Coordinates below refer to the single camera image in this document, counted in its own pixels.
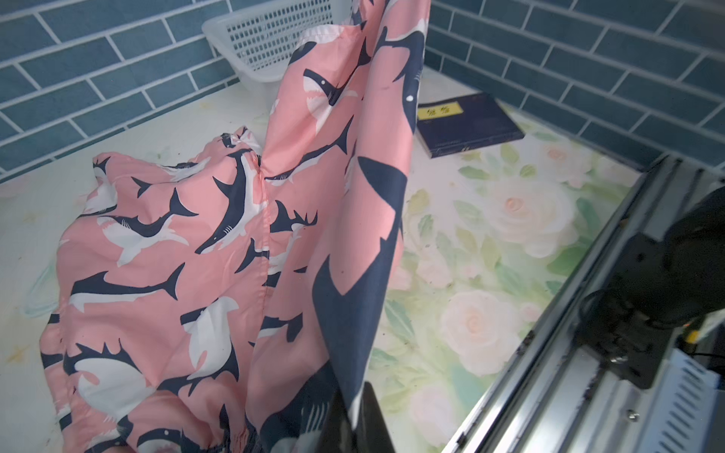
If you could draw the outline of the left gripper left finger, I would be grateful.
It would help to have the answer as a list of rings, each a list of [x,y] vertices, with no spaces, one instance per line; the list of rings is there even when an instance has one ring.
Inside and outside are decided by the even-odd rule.
[[[354,430],[347,416],[342,393],[337,391],[317,441],[315,453],[356,452]]]

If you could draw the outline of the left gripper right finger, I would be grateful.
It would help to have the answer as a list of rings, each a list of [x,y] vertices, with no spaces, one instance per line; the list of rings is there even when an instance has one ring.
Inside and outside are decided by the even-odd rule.
[[[377,396],[370,382],[362,387],[362,399],[356,433],[356,451],[395,453]]]

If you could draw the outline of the pink shark-print shorts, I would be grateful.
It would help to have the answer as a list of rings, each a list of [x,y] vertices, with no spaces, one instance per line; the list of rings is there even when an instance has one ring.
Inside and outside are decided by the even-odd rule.
[[[40,340],[67,452],[315,452],[354,430],[401,215],[427,1],[361,1],[298,41],[263,145],[118,153],[58,250]]]

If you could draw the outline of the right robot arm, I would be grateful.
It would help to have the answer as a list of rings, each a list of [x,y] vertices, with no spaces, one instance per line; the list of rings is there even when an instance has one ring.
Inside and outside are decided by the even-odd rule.
[[[674,330],[724,307],[724,191],[708,194],[657,241],[626,243],[583,310],[577,341],[640,389],[653,386]]]

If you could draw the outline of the dark blue book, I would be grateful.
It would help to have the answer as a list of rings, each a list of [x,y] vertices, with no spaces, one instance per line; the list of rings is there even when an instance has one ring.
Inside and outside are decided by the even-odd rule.
[[[416,128],[432,159],[525,138],[497,100],[483,92],[421,104]]]

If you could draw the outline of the white plastic basket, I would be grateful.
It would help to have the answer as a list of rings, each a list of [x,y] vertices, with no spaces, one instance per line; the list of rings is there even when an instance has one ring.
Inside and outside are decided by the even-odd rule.
[[[349,1],[269,1],[210,19],[202,31],[255,101],[270,108],[300,35],[350,15]]]

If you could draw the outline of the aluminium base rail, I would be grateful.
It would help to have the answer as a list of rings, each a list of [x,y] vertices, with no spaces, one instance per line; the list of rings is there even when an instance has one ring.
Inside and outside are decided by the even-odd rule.
[[[721,452],[724,177],[676,158],[625,198],[450,452]]]

